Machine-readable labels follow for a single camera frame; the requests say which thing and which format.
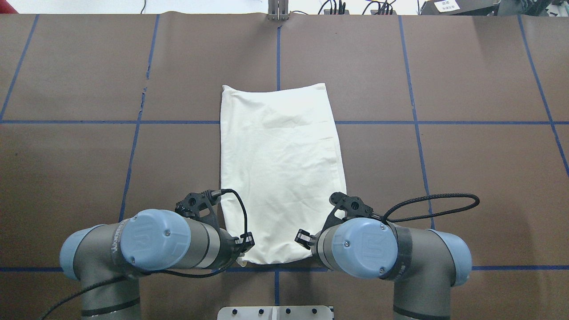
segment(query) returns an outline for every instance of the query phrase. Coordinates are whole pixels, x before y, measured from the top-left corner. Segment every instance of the black tape band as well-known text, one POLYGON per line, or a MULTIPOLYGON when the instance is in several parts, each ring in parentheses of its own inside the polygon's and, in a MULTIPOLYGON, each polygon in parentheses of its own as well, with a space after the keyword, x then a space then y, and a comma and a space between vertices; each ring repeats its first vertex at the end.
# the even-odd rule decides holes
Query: black tape band
POLYGON ((413 240, 409 228, 390 225, 395 238, 397 238, 397 260, 389 272, 380 277, 384 280, 399 281, 411 267, 411 254, 413 253, 413 240))
POLYGON ((409 310, 401 309, 393 305, 393 311, 400 315, 404 315, 405 317, 417 319, 417 320, 451 320, 451 316, 449 315, 429 315, 429 314, 422 314, 416 313, 409 310))
POLYGON ((81 316, 82 317, 92 317, 94 315, 111 313, 111 312, 115 312, 115 311, 119 311, 122 309, 126 309, 129 307, 135 306, 135 305, 139 304, 140 302, 141 302, 141 298, 138 297, 132 301, 121 303, 120 305, 114 305, 114 306, 110 306, 110 307, 92 309, 92 310, 82 310, 81 316))

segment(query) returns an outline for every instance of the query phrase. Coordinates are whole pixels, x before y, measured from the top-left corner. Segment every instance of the cable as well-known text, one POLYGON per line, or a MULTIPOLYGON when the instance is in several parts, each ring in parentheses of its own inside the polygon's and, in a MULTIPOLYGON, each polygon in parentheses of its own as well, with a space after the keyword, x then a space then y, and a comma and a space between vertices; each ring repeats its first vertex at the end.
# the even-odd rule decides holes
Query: cable
POLYGON ((393 14, 393 7, 391 7, 391 3, 388 3, 387 1, 384 2, 383 6, 381 6, 381 8, 375 14, 376 15, 378 15, 378 14, 379 15, 393 14))
POLYGON ((248 233, 247 232, 247 211, 245 210, 245 205, 243 204, 243 200, 241 200, 241 197, 239 196, 237 191, 235 191, 233 189, 221 189, 222 195, 224 195, 226 193, 234 194, 235 197, 237 198, 237 201, 239 201, 239 205, 241 206, 241 211, 243 211, 243 223, 245 225, 245 233, 244 233, 245 238, 243 239, 243 242, 241 243, 239 250, 232 255, 232 257, 229 259, 229 261, 225 265, 223 265, 221 268, 219 268, 218 270, 216 270, 214 272, 206 273, 206 274, 190 274, 190 273, 176 272, 176 271, 172 271, 172 270, 159 270, 159 271, 154 271, 153 273, 165 273, 165 274, 171 274, 173 276, 184 277, 184 278, 209 278, 209 277, 215 276, 216 274, 220 274, 221 272, 227 270, 227 268, 229 268, 233 263, 235 263, 235 261, 237 261, 237 258, 243 252, 243 249, 245 248, 245 242, 246 242, 245 240, 247 239, 247 233, 248 233))
POLYGON ((62 304, 66 303, 66 302, 68 302, 68 301, 71 301, 71 300, 77 298, 78 296, 80 296, 80 295, 82 295, 82 294, 88 292, 88 291, 91 291, 91 290, 93 290, 93 289, 97 289, 97 288, 102 287, 102 286, 105 286, 105 285, 110 285, 110 284, 114 284, 114 283, 117 283, 117 282, 125 281, 125 280, 127 280, 127 278, 126 278, 125 276, 120 276, 120 277, 108 279, 108 280, 101 281, 101 282, 98 282, 98 283, 96 283, 96 284, 90 285, 90 286, 86 287, 85 289, 83 289, 83 290, 81 290, 81 291, 78 291, 78 292, 76 292, 76 293, 73 293, 71 296, 69 296, 69 297, 67 297, 67 298, 65 298, 65 299, 62 299, 62 300, 59 301, 58 303, 56 303, 56 304, 54 304, 53 306, 51 306, 51 308, 49 308, 44 314, 42 314, 42 315, 38 318, 38 320, 43 320, 43 319, 45 319, 50 313, 52 313, 55 309, 57 309, 57 308, 58 308, 59 306, 61 306, 62 304))
POLYGON ((463 193, 457 193, 457 194, 433 194, 433 195, 427 195, 427 196, 422 196, 420 198, 414 198, 414 199, 409 199, 409 200, 405 200, 403 202, 400 202, 396 205, 394 205, 391 209, 389 209, 383 216, 380 217, 380 221, 382 221, 383 223, 386 223, 387 221, 391 222, 391 223, 397 223, 397 222, 403 222, 403 221, 411 221, 411 220, 419 220, 419 219, 427 219, 427 218, 433 218, 433 217, 437 217, 437 216, 443 216, 443 215, 448 215, 448 214, 454 214, 455 212, 461 212, 461 211, 466 211, 468 209, 472 209, 476 206, 478 206, 480 204, 480 198, 478 198, 476 195, 473 194, 463 194, 463 193), (410 217, 410 218, 402 218, 402 219, 389 219, 389 215, 391 215, 395 210, 406 206, 408 204, 411 203, 417 203, 417 202, 422 202, 422 201, 427 201, 427 200, 432 200, 432 199, 443 199, 443 198, 470 198, 473 199, 474 202, 472 204, 469 204, 468 206, 462 207, 462 208, 457 208, 457 209, 452 209, 452 210, 447 210, 447 211, 442 211, 442 212, 438 212, 432 215, 422 215, 422 216, 414 216, 414 217, 410 217))
POLYGON ((370 1, 370 2, 368 3, 368 5, 365 6, 364 12, 361 13, 362 15, 365 14, 366 10, 369 8, 369 6, 372 5, 372 3, 377 3, 377 12, 376 12, 375 14, 381 14, 380 12, 383 12, 383 10, 384 10, 383 8, 385 8, 386 6, 391 6, 391 4, 388 3, 387 1, 385 1, 385 2, 381 2, 381 1, 370 1))
POLYGON ((320 14, 320 12, 322 12, 322 9, 324 8, 324 6, 326 5, 326 3, 330 2, 330 7, 332 7, 332 1, 331 0, 326 0, 324 1, 324 3, 322 3, 322 6, 320 7, 320 10, 318 10, 317 14, 320 14))

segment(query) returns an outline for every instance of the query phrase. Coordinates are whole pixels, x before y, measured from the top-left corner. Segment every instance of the light blue joint cap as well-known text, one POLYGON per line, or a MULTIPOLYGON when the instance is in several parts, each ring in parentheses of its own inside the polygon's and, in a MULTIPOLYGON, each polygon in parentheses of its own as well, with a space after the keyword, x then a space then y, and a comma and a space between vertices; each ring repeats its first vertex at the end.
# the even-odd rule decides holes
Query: light blue joint cap
POLYGON ((452 260, 456 268, 455 283, 452 286, 463 285, 470 277, 470 271, 472 271, 472 255, 470 254, 470 249, 468 249, 466 242, 452 233, 440 232, 433 229, 427 230, 435 232, 451 252, 452 260))
POLYGON ((192 234, 185 219, 169 210, 148 209, 129 219, 121 235, 123 257, 146 271, 168 269, 186 252, 192 234))
POLYGON ((332 254, 347 274, 377 278, 395 264, 397 240, 393 231, 380 221, 354 218, 341 224, 334 233, 332 254))
POLYGON ((74 234, 67 237, 66 241, 61 246, 61 251, 59 252, 59 265, 63 269, 63 274, 73 280, 79 280, 73 271, 73 259, 75 258, 75 252, 77 248, 83 241, 83 238, 90 233, 91 230, 106 224, 95 225, 87 229, 79 230, 74 234))

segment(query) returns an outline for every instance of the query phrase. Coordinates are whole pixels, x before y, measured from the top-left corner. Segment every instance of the white label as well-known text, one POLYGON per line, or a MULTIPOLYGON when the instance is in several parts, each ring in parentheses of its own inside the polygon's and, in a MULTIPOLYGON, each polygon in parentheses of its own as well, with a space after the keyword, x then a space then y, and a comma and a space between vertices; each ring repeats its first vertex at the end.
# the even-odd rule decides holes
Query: white label
POLYGON ((435 2, 435 6, 436 9, 439 10, 439 12, 449 12, 460 9, 458 3, 456 3, 455 0, 445 0, 445 1, 435 2))

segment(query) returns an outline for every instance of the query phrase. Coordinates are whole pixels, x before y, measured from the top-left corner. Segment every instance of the ur logo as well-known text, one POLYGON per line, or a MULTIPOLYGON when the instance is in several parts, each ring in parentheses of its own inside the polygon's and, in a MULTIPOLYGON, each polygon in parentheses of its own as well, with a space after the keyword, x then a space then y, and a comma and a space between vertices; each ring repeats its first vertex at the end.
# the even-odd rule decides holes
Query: ur logo
POLYGON ((151 225, 140 225, 134 230, 133 240, 134 240, 134 250, 142 251, 150 249, 151 247, 151 225))
POLYGON ((362 255, 368 260, 377 260, 384 256, 382 243, 385 237, 382 234, 364 232, 362 234, 362 255))

